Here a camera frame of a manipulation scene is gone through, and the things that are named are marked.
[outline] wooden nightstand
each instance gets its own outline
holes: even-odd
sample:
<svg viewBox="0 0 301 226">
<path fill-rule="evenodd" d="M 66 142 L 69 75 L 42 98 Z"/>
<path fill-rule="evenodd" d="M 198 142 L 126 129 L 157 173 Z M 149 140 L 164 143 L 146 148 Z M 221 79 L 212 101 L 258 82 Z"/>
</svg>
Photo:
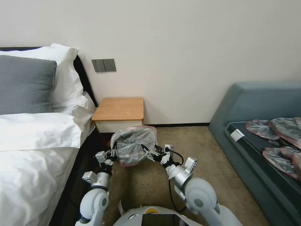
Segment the wooden nightstand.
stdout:
<svg viewBox="0 0 301 226">
<path fill-rule="evenodd" d="M 144 125 L 143 98 L 104 98 L 92 116 L 98 132 Z"/>
</svg>

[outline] trash bag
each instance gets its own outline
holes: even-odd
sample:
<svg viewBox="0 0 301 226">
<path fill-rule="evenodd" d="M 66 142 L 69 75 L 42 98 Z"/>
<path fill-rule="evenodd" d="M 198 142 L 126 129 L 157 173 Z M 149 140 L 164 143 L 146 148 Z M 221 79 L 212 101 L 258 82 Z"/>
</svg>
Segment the trash bag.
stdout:
<svg viewBox="0 0 301 226">
<path fill-rule="evenodd" d="M 157 130 L 152 126 L 134 126 L 119 130 L 111 138 L 111 149 L 116 143 L 118 162 L 123 166 L 132 166 L 146 159 L 141 144 L 154 150 Z"/>
<path fill-rule="evenodd" d="M 285 157 L 287 157 L 287 158 L 289 158 L 289 159 L 292 159 L 292 158 L 293 158 L 293 155 L 294 155 L 295 153 L 300 153 L 299 150 L 296 150 L 296 149 L 294 149 L 294 148 L 292 148 L 292 147 L 282 147 L 282 148 L 279 148 L 279 149 L 280 149 L 281 153 L 282 153 Z"/>
<path fill-rule="evenodd" d="M 246 123 L 246 129 L 251 133 L 269 140 L 278 140 L 280 138 L 268 124 L 268 120 L 254 119 Z"/>
<path fill-rule="evenodd" d="M 265 148 L 262 155 L 277 169 L 296 180 L 298 179 L 292 160 L 281 156 L 281 148 Z"/>
<path fill-rule="evenodd" d="M 298 176 L 298 180 L 301 181 L 301 153 L 294 153 L 293 155 L 293 165 L 295 167 L 296 174 Z"/>
<path fill-rule="evenodd" d="M 268 124 L 283 139 L 301 149 L 301 118 L 275 118 Z"/>
</svg>

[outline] baseboard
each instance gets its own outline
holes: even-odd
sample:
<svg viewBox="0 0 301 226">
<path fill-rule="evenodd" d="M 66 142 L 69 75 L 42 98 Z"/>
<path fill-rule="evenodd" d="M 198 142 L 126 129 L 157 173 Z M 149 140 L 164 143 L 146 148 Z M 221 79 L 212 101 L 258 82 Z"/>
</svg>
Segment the baseboard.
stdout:
<svg viewBox="0 0 301 226">
<path fill-rule="evenodd" d="M 181 126 L 209 126 L 209 122 L 201 123 L 177 123 L 177 124 L 148 124 L 147 126 L 153 127 L 181 127 Z"/>
</svg>

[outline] white duvet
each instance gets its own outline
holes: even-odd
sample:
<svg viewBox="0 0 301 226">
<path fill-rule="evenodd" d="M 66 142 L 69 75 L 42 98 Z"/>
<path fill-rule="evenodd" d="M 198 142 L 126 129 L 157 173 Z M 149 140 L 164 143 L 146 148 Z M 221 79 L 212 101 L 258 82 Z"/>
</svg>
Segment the white duvet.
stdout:
<svg viewBox="0 0 301 226">
<path fill-rule="evenodd" d="M 0 226 L 48 225 L 89 133 L 78 107 L 0 116 Z"/>
</svg>

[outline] beige carpet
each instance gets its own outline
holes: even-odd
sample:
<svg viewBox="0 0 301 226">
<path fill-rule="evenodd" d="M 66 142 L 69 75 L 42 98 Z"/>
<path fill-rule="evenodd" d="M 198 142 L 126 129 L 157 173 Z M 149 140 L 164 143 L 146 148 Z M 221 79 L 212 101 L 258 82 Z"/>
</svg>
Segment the beige carpet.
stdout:
<svg viewBox="0 0 301 226">
<path fill-rule="evenodd" d="M 175 127 L 157 129 L 158 145 L 173 144 L 175 151 L 198 159 L 194 176 L 208 181 L 218 197 L 220 204 L 227 206 L 244 226 L 269 225 L 262 211 L 244 186 L 230 162 L 207 127 Z M 122 200 L 124 210 L 142 206 L 162 206 L 172 209 L 169 198 L 168 177 L 159 164 L 145 160 L 142 163 L 123 168 L 113 167 L 110 185 L 110 205 L 105 215 L 105 225 L 111 226 L 120 217 L 117 204 Z M 183 202 L 173 192 L 178 208 Z M 188 218 L 207 225 L 202 216 L 185 210 Z"/>
</svg>

